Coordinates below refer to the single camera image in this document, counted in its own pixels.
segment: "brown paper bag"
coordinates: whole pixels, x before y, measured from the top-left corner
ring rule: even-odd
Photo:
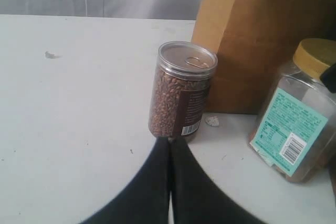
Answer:
[[[207,110],[256,113],[300,40],[323,38],[336,0],[202,0],[192,42],[217,53]]]

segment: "table surface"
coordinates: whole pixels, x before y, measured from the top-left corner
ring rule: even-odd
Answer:
[[[0,15],[0,27],[0,223],[78,223],[147,158],[157,49],[190,40],[194,22]],[[218,117],[190,148],[223,192],[268,223],[336,222],[327,171],[290,184],[248,147],[254,116]]]

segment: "plastic container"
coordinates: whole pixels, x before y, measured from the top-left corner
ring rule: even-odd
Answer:
[[[149,130],[155,137],[190,140],[201,122],[217,57],[192,43],[173,41],[159,48],[157,60]]]
[[[303,40],[280,68],[250,135],[253,149],[290,182],[307,181],[336,153],[336,94],[320,80],[335,63],[335,41]]]

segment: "teal label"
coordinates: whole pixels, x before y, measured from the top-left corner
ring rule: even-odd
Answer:
[[[269,164],[292,176],[328,119],[278,88],[251,141]]]

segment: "brown label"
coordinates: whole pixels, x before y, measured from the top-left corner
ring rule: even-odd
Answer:
[[[210,87],[198,91],[181,90],[173,137],[188,136],[198,129],[209,89]]]

